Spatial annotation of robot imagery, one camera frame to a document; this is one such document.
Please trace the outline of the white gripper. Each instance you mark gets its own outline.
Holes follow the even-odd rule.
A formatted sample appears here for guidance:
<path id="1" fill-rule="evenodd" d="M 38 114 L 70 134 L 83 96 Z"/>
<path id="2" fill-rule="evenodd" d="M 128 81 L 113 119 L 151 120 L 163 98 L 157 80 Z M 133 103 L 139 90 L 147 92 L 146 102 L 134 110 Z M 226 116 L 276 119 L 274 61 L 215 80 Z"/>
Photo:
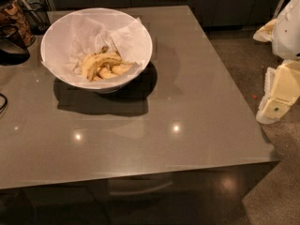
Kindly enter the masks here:
<path id="1" fill-rule="evenodd" d="M 261 124 L 279 121 L 300 98 L 300 0 L 290 0 L 273 19 L 257 30 L 253 38 L 272 40 L 273 54 L 286 61 L 277 68 L 269 67 L 264 80 L 264 96 L 256 114 Z"/>

